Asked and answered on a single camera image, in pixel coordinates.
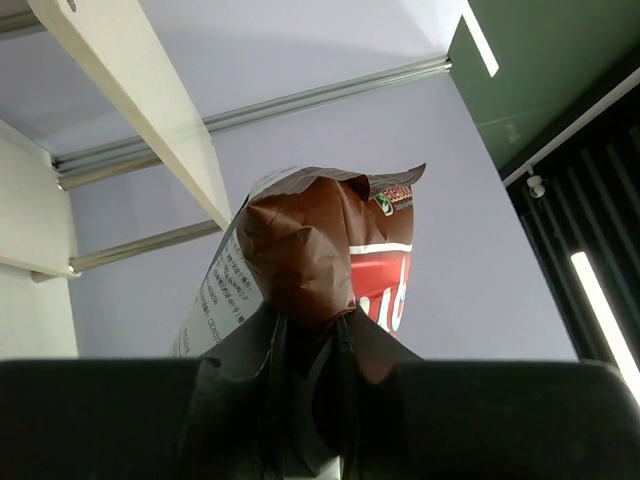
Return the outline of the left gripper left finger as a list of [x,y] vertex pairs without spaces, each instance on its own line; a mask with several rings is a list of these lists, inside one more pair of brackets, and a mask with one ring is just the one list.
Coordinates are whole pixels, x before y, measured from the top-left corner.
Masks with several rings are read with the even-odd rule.
[[177,479],[282,479],[287,320],[262,304],[200,359]]

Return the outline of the brown Chuba bag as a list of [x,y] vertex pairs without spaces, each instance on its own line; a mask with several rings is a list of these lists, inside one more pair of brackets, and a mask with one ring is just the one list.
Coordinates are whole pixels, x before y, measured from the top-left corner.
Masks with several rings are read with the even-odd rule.
[[171,356],[204,354],[263,304],[291,322],[301,374],[341,315],[362,309],[396,332],[411,268],[413,187],[424,171],[289,167],[258,179],[217,247]]

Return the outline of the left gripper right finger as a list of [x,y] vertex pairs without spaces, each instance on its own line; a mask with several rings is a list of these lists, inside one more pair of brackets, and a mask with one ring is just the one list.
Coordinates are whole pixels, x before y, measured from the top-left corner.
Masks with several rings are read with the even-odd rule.
[[424,362],[362,309],[338,320],[339,428],[345,479],[422,479],[402,375]]

